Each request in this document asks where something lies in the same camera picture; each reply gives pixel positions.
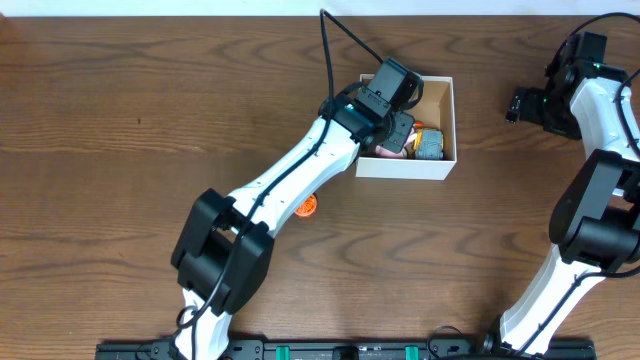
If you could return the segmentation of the yellow grey toy truck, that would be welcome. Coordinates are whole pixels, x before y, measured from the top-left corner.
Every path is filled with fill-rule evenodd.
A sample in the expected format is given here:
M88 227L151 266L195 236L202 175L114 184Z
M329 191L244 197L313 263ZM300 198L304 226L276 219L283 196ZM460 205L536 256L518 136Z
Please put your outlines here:
M414 157L417 160L442 160L444 158L443 134L437 129L418 129L414 141Z

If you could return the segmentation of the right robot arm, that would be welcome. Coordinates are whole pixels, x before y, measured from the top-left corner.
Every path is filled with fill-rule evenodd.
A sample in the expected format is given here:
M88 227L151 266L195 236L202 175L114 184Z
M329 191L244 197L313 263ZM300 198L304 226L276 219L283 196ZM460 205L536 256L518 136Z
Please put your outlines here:
M556 204L551 248L513 307L498 319L491 352L535 358L597 284L639 272L639 128L629 98L632 76L601 62L554 67L536 109L564 118L586 161Z

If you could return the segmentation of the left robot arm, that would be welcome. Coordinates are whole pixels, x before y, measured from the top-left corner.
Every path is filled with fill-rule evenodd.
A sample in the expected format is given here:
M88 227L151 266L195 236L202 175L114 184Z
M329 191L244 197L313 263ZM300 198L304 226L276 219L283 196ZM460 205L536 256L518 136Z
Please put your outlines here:
M328 98L304 137L266 172L223 196L213 189L193 203L171 256L185 306L172 344L176 359L217 359L229 326L266 278L275 237L325 182L362 149L401 151L418 98L387 100L364 88Z

